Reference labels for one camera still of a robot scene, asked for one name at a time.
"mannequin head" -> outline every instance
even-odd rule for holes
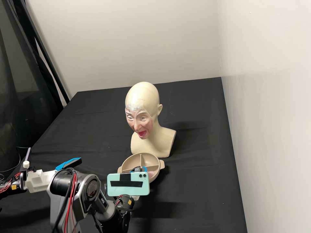
[[[161,111],[158,90],[151,83],[137,83],[128,91],[125,98],[126,120],[141,139],[148,138],[159,127]]]

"open mouth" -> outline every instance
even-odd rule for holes
[[[147,131],[145,130],[145,131],[141,131],[141,132],[137,132],[137,133],[138,133],[138,135],[139,135],[140,137],[143,137],[143,136],[146,135]]]

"mannequin face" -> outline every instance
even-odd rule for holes
[[[146,110],[126,108],[125,115],[127,123],[141,139],[149,137],[153,129],[153,119]]]

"phone case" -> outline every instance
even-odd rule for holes
[[[146,196],[150,192],[147,172],[113,173],[107,176],[108,196]]]

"table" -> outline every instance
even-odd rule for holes
[[[247,232],[221,78],[157,84],[162,126],[177,131],[166,168],[135,203],[129,233]],[[78,92],[32,148],[31,165],[48,171],[82,157],[78,171],[102,184],[131,155],[124,114],[129,88]],[[1,232],[51,232],[46,192],[0,201]],[[97,232],[93,219],[83,232]]]

